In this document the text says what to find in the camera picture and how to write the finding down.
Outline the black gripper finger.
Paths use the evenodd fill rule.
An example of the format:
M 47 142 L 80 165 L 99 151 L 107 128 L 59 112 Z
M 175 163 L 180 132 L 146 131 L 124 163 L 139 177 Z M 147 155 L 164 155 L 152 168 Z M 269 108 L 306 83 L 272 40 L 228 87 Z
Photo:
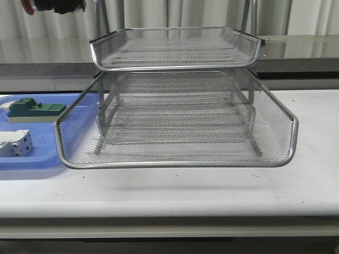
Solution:
M 75 12 L 85 12 L 85 0 L 51 0 L 55 13 L 66 14 Z

